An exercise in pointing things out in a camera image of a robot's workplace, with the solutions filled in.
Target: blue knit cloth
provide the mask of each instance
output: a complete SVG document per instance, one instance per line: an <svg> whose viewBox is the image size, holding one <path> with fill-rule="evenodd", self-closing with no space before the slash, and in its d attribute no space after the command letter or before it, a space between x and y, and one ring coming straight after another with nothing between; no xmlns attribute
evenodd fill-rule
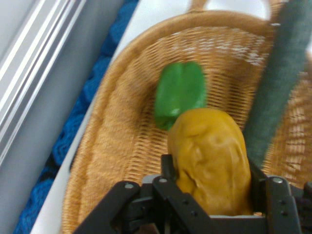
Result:
<svg viewBox="0 0 312 234"><path fill-rule="evenodd" d="M31 191L26 207L20 214L19 222L14 230L14 234L28 234L31 232L58 170L65 159L84 115L86 114L101 79L106 72L108 64L112 59L114 51L116 50L132 13L137 6L137 2L138 0L125 0L124 5L120 8L117 19L110 27L109 34L102 45L100 56L93 66L92 72L86 81L63 130L53 146L51 155L49 156L36 185Z"/></svg>

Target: gray wall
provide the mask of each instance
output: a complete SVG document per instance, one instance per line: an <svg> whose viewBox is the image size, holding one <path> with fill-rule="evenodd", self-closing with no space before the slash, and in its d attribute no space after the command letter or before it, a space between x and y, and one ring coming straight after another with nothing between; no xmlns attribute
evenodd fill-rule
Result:
<svg viewBox="0 0 312 234"><path fill-rule="evenodd" d="M0 60L36 0L0 0Z"/></svg>
<svg viewBox="0 0 312 234"><path fill-rule="evenodd" d="M52 146L97 60L101 44L122 2L123 0L87 1L60 57L21 126L0 167L1 234L12 233Z"/></svg>

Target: white table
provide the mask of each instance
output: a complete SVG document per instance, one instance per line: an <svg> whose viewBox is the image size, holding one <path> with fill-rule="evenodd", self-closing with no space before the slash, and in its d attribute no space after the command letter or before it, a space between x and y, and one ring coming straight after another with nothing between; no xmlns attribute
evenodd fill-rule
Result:
<svg viewBox="0 0 312 234"><path fill-rule="evenodd" d="M154 24L187 12L190 0L140 0L124 33L118 48L113 56L116 56L140 33ZM211 0L206 6L208 9L235 10L249 13L263 19L269 17L268 4L261 0ZM39 213L31 234L57 234L61 226L62 202L69 178L69 166L75 155L76 149L85 131L90 118L94 101L91 103L87 114L76 134L76 137L67 153L67 156L58 172L48 197Z"/></svg>

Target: wicker basket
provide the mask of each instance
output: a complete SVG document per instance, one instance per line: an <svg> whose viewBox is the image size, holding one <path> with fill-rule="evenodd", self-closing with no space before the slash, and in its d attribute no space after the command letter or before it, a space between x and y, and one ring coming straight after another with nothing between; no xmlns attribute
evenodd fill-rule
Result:
<svg viewBox="0 0 312 234"><path fill-rule="evenodd" d="M72 233L120 180L140 183L160 172L167 133L153 120L162 68L171 62L200 63L209 84L209 106L229 113L243 129L274 38L280 4L270 21L226 12L191 11L140 35L110 66L78 149L63 206L62 230ZM271 143L265 173L302 187L312 180L312 76L301 74Z"/></svg>

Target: yellow potato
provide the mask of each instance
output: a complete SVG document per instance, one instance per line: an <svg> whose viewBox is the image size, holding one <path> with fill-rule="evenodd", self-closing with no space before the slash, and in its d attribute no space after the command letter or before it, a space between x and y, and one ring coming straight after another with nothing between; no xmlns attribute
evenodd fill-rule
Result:
<svg viewBox="0 0 312 234"><path fill-rule="evenodd" d="M243 134L225 112L186 111L168 134L178 187L209 215L253 213L251 173Z"/></svg>

